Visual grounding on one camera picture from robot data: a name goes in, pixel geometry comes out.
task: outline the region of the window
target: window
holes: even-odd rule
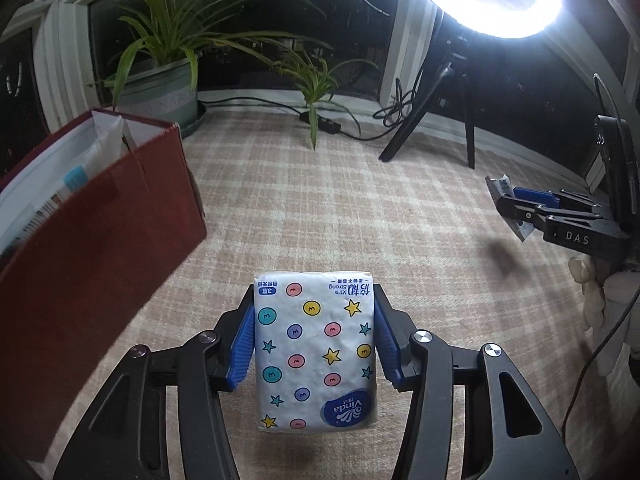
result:
[[[0,43],[0,178],[47,136],[36,88],[28,29]]]
[[[333,50],[318,52],[333,66],[343,60],[364,58],[375,62],[380,70],[366,64],[352,64],[337,73],[340,92],[378,99],[382,73],[391,39],[398,0],[309,0],[325,13],[296,0],[259,0],[247,3],[233,20],[224,24],[229,31],[284,30],[324,41]],[[119,54],[131,41],[127,25],[117,20],[120,9],[116,0],[95,0],[90,4],[90,33],[97,80],[112,75]],[[138,0],[124,4],[139,6]],[[296,42],[313,50],[313,44]],[[267,56],[276,56],[271,45],[256,45]],[[253,57],[235,50],[217,48],[200,59],[198,88],[286,88],[295,89],[292,81],[268,70]],[[108,94],[101,96],[106,103]]]
[[[427,54],[430,77],[460,26],[445,16]],[[469,33],[476,126],[505,137],[579,173],[590,156],[598,101],[590,88],[546,46],[540,34],[502,40]],[[458,87],[447,79],[430,112],[464,121]]]
[[[562,0],[607,59],[622,83],[625,77],[629,33],[607,0]]]

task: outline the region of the checkered rug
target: checkered rug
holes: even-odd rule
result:
[[[539,233],[520,243],[496,212],[484,178],[507,173],[516,186],[543,190],[566,184],[480,150],[472,171],[464,145],[421,134],[388,164],[378,161],[387,139],[366,143],[320,133],[314,151],[306,128],[285,114],[210,110],[184,141],[206,210],[207,239],[96,368],[38,466],[45,477],[130,346],[167,348],[212,328],[222,312],[238,305],[254,274],[265,270],[371,272],[392,305],[419,328],[457,346],[500,344],[559,427],[591,348],[579,327],[580,286],[566,265],[572,253],[543,242]],[[364,126],[365,136],[376,132]],[[382,370],[378,381],[375,428],[265,434],[255,427],[252,365],[235,393],[222,394],[241,478],[390,478],[410,394],[393,390]],[[170,403],[172,478],[180,479],[175,392]],[[581,475],[610,450],[637,405],[638,389],[625,367],[608,381],[594,370],[587,374],[568,427]],[[456,395],[450,478],[460,477],[462,410]]]

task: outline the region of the red box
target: red box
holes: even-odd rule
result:
[[[44,459],[100,359],[206,237],[177,124],[119,115],[161,133],[63,202],[0,272],[0,427],[29,460]],[[91,111],[48,137],[0,191],[89,120]]]

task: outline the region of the white glove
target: white glove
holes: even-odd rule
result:
[[[623,270],[609,276],[604,286],[600,288],[591,279],[591,267],[588,256],[580,254],[570,260],[569,268],[576,282],[578,278],[589,279],[582,285],[584,291],[583,314],[586,321],[593,327],[594,349],[603,341],[613,326],[618,322],[620,316],[631,301],[633,294],[640,285],[640,270]],[[633,356],[640,357],[640,301],[626,317],[620,328],[609,340],[596,358],[598,373],[607,376],[612,371],[622,350],[622,344],[628,343],[631,346]]]
[[[582,285],[584,306],[582,308],[582,329],[600,328],[604,321],[605,297],[596,282],[596,265],[591,256],[576,254],[569,258],[569,272],[574,282]]]

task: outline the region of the black cable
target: black cable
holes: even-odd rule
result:
[[[238,100],[249,100],[249,101],[260,101],[261,103],[267,103],[271,106],[276,106],[279,108],[288,108],[289,110],[293,110],[296,115],[300,115],[300,111],[296,110],[293,106],[289,106],[283,103],[277,103],[276,101],[269,101],[268,99],[262,99],[260,97],[248,97],[248,96],[238,96],[238,97],[229,97],[227,99],[220,99],[218,101],[203,101],[202,99],[198,99],[203,104],[210,106],[220,106],[222,103],[227,103],[229,101],[238,101]],[[238,104],[234,106],[251,106],[249,104]]]
[[[279,103],[276,101],[269,101],[268,99],[262,99],[260,97],[249,97],[249,96],[238,96],[238,97],[228,97],[227,99],[219,99],[217,101],[203,101],[202,99],[198,99],[198,101],[200,101],[201,103],[211,106],[211,107],[219,107],[219,106],[223,106],[224,103],[228,103],[229,101],[239,101],[239,100],[251,100],[251,101],[259,101],[261,103],[265,103],[271,107],[279,107],[279,108],[287,108],[289,110],[293,110],[296,115],[299,117],[300,116],[300,111],[296,110],[293,106],[289,106],[283,103]],[[237,105],[233,105],[233,106],[254,106],[248,103],[240,103]],[[318,108],[319,110],[327,110],[329,112],[341,112],[343,110],[336,110],[334,108]],[[360,126],[360,122],[356,119],[356,117],[353,116],[353,114],[351,115],[351,118],[354,120],[354,122],[356,123],[356,127],[358,129],[358,133],[360,134],[362,132],[362,128]],[[356,140],[373,140],[374,138],[371,139],[363,139],[361,137],[356,137],[356,136],[352,136],[351,134],[348,134],[347,132],[340,132],[341,134],[350,137],[351,139],[356,139]]]
[[[593,353],[587,359],[587,362],[585,362],[584,366],[582,367],[582,371],[580,372],[580,376],[578,377],[578,382],[575,384],[574,396],[571,398],[571,402],[569,403],[569,407],[566,409],[566,414],[564,415],[564,420],[562,421],[562,442],[564,444],[566,444],[566,423],[569,420],[569,415],[571,413],[571,410],[574,408],[575,399],[577,399],[578,393],[580,392],[580,387],[582,386],[582,380],[584,379],[584,376],[586,375],[587,370],[588,370],[589,366],[591,365],[591,363],[593,363],[595,361],[595,359],[598,356],[598,354],[600,352],[602,352],[602,349],[607,345],[607,343],[610,341],[610,339],[614,336],[614,334],[618,331],[618,329],[620,328],[622,323],[625,321],[626,316],[629,315],[629,313],[631,312],[631,309],[636,304],[636,301],[638,300],[638,296],[640,296],[640,285],[638,286],[638,289],[636,290],[636,293],[631,298],[631,301],[626,306],[625,311],[620,316],[620,319],[616,322],[616,324],[609,331],[609,333],[607,333],[607,336],[602,340],[602,342],[598,345],[598,347],[593,351]]]
[[[362,0],[363,2],[365,2],[369,7],[371,7],[373,10],[376,10],[377,12],[379,12],[380,14],[382,14],[383,16],[389,17],[389,13],[385,12],[382,9],[377,8],[374,4],[372,4],[369,0]]]
[[[442,20],[444,19],[444,12],[442,9],[438,8],[437,12],[440,13],[440,19],[436,16],[437,25],[433,27],[433,33],[431,37],[435,40],[438,37],[440,32],[440,27],[442,26]],[[389,106],[385,106],[380,108],[377,112],[373,114],[373,118],[380,120],[382,119],[382,124],[387,128],[382,134],[371,137],[369,139],[362,140],[375,140],[380,139],[388,134],[390,134],[393,130],[398,128],[404,120],[407,118],[409,113],[411,113],[411,109],[408,112],[405,112],[404,109],[407,107],[413,108],[414,100],[417,94],[418,83],[422,78],[422,73],[424,72],[424,67],[427,63],[427,57],[425,56],[422,60],[422,64],[420,65],[420,69],[418,70],[417,75],[415,76],[414,86],[406,93],[402,93],[402,83],[400,79],[396,77],[396,95],[393,98],[392,104]]]
[[[638,188],[638,165],[637,163],[633,163],[633,161],[636,160],[636,152],[634,151],[633,141],[631,140],[630,134],[623,130],[622,120],[620,120],[620,113],[618,112],[616,102],[613,100],[613,97],[611,95],[611,92],[609,92],[607,85],[605,85],[604,81],[597,73],[593,74],[593,84],[596,87],[596,94],[598,95],[598,100],[600,101],[602,114],[607,115],[607,109],[605,108],[604,102],[602,101],[600,86],[604,88],[604,91],[607,94],[607,98],[609,99],[609,102],[611,103],[611,106],[613,108],[613,113],[616,118],[616,125],[618,126],[618,133],[620,134],[620,142],[622,143],[622,151],[625,155],[626,176],[628,177],[629,193],[631,198],[631,213],[633,215],[636,215],[636,213],[638,212],[638,197],[636,196],[636,189]]]

